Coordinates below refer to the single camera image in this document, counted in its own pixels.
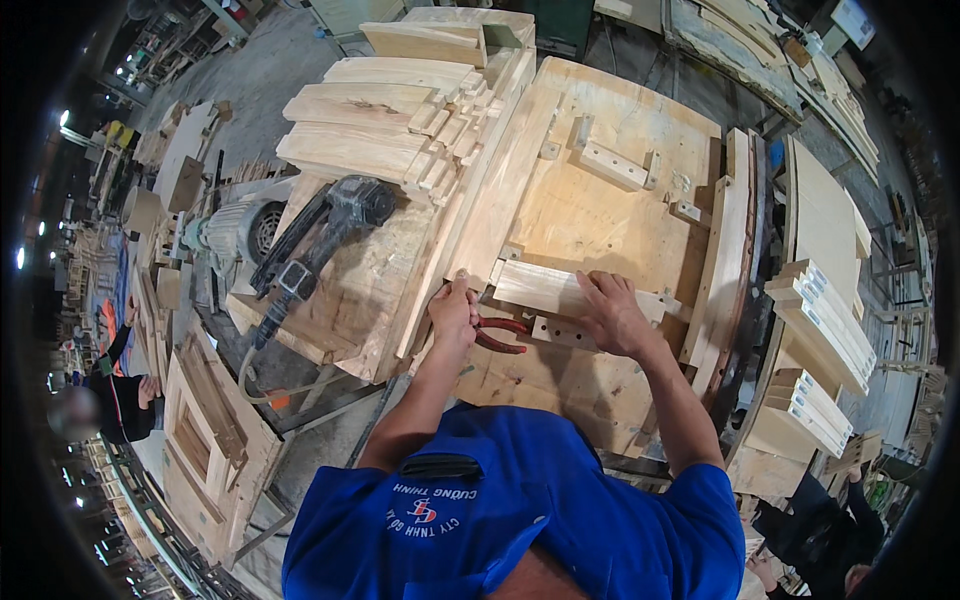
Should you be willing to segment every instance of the electric cord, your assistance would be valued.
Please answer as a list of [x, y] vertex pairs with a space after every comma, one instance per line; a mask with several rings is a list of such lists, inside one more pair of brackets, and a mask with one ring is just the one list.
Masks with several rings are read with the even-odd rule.
[[320, 388], [322, 386], [329, 385], [338, 379], [342, 379], [347, 376], [346, 371], [340, 371], [337, 374], [324, 379], [323, 381], [316, 381], [310, 385], [301, 386], [293, 390], [287, 390], [285, 392], [280, 392], [279, 394], [271, 394], [268, 396], [253, 397], [247, 394], [247, 368], [253, 362], [253, 357], [256, 355], [256, 348], [250, 346], [250, 349], [247, 350], [247, 355], [243, 358], [243, 363], [240, 365], [240, 374], [237, 375], [237, 388], [240, 390], [240, 395], [249, 402], [250, 404], [266, 404], [272, 400], [276, 400], [286, 396], [292, 396], [293, 394], [299, 394], [300, 392], [309, 392], [315, 388]]

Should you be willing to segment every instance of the worker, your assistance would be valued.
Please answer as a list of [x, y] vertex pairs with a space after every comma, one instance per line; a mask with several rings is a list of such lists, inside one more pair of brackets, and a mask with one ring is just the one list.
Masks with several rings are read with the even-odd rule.
[[577, 280], [596, 345], [646, 373], [669, 490], [604, 474], [583, 433], [553, 413], [466, 403], [443, 413], [479, 319], [459, 273], [430, 301], [434, 345], [357, 468], [318, 469], [287, 543], [286, 598], [736, 597], [743, 528], [707, 411], [633, 282]]
[[140, 139], [140, 132], [124, 125], [121, 121], [107, 121], [100, 127], [100, 133], [107, 137], [105, 145], [119, 148], [135, 148]]
[[[130, 296], [124, 325], [100, 361], [106, 357], [111, 367], [116, 365], [138, 311]], [[95, 367], [83, 385], [67, 386], [54, 394], [47, 420], [70, 442], [92, 438], [98, 430], [113, 444], [143, 440], [152, 429], [163, 429], [160, 382], [149, 375], [116, 377]]]
[[[847, 474], [851, 517], [812, 475], [804, 478], [790, 498], [793, 515], [760, 500], [754, 528], [770, 551], [797, 569], [815, 598], [850, 596], [870, 572], [870, 563], [883, 543], [883, 522], [863, 497], [860, 466]], [[751, 558], [747, 567], [760, 578], [768, 598], [790, 597], [773, 576], [770, 562]]]

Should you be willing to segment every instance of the pliers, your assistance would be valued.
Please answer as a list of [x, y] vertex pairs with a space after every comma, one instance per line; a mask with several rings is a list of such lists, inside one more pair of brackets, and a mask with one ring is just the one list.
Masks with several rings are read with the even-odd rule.
[[505, 344], [503, 342], [494, 340], [494, 338], [481, 331], [481, 328], [483, 327], [506, 329], [507, 331], [513, 331], [514, 333], [530, 335], [530, 325], [521, 323], [520, 321], [514, 321], [513, 319], [480, 317], [480, 321], [473, 326], [473, 328], [477, 331], [477, 346], [481, 348], [486, 348], [487, 350], [492, 350], [494, 352], [502, 352], [504, 354], [522, 354], [527, 351], [526, 346], [514, 346], [512, 344]]

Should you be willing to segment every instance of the factory floor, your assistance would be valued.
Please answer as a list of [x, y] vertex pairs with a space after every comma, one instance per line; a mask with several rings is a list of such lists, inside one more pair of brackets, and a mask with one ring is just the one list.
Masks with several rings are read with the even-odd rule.
[[[305, 84], [321, 80], [322, 74], [340, 55], [327, 39], [313, 36], [315, 22], [307, 11], [274, 8], [259, 24], [247, 45], [236, 51], [222, 51], [187, 69], [177, 80], [158, 89], [152, 102], [138, 110], [132, 124], [141, 132], [151, 131], [163, 112], [175, 101], [194, 105], [206, 100], [230, 100], [233, 117], [223, 123], [212, 141], [206, 155], [206, 171], [212, 172], [217, 152], [226, 151], [224, 172], [238, 166], [243, 160], [272, 159], [279, 139], [292, 124], [281, 115], [290, 98]], [[645, 30], [618, 24], [611, 27], [610, 34], [595, 22], [591, 30], [590, 45], [585, 62], [598, 69], [615, 72], [619, 77], [643, 84], [654, 63], [659, 37]], [[365, 44], [348, 50], [351, 56], [370, 55]], [[690, 59], [668, 60], [655, 90], [688, 106], [719, 123], [724, 132], [730, 127], [751, 127], [765, 111], [763, 104], [751, 92], [738, 84]], [[867, 128], [880, 150], [878, 168], [880, 186], [875, 186], [859, 167], [853, 166], [837, 179], [847, 187], [859, 207], [876, 240], [882, 240], [889, 252], [888, 231], [885, 228], [893, 221], [887, 197], [890, 191], [899, 191], [912, 205], [912, 194], [906, 170], [900, 160], [895, 138], [886, 115], [875, 97], [866, 94], [864, 112]], [[828, 169], [847, 161], [848, 151], [816, 117], [807, 118], [795, 133], [796, 137]], [[880, 327], [870, 308], [883, 309], [884, 296], [872, 283], [871, 273], [887, 268], [882, 252], [875, 251], [869, 265], [860, 273], [859, 290], [867, 316], [864, 319], [871, 340], [879, 353], [884, 344], [890, 344], [889, 332]], [[195, 267], [194, 294], [203, 295], [203, 286], [197, 285], [196, 274], [202, 269]], [[893, 300], [917, 298], [920, 295], [916, 274], [899, 276], [899, 286], [893, 290]], [[201, 309], [204, 322], [217, 338], [220, 351], [230, 365], [237, 370], [240, 359], [249, 347], [250, 336], [240, 336], [226, 314], [210, 316]], [[181, 310], [175, 316], [175, 341], [177, 327], [188, 316]], [[134, 355], [131, 372], [145, 371], [142, 356]], [[317, 379], [318, 368], [292, 350], [276, 341], [261, 351], [255, 362], [257, 386], [261, 390], [293, 388]], [[393, 402], [405, 389], [401, 379]], [[339, 389], [359, 387], [361, 382], [348, 377], [340, 382]], [[851, 395], [841, 397], [840, 405], [854, 426], [862, 432], [879, 428], [884, 438], [902, 444], [912, 409], [916, 379], [912, 375], [876, 372], [870, 382], [871, 393], [867, 398]], [[291, 405], [281, 409], [281, 415], [299, 408], [301, 400], [293, 399]], [[299, 506], [316, 469], [323, 465], [342, 466], [354, 449], [376, 404], [366, 401], [342, 416], [298, 434], [276, 473], [274, 488], [280, 499], [289, 507]], [[159, 477], [159, 449], [162, 433], [136, 444], [136, 450], [147, 468]], [[271, 519], [267, 506], [258, 506], [252, 525], [268, 527]], [[248, 538], [259, 531], [251, 527]], [[279, 598], [280, 564], [286, 544], [285, 534], [275, 536], [251, 552], [233, 569], [233, 574], [258, 596]], [[762, 597], [759, 581], [747, 572], [741, 597]]]

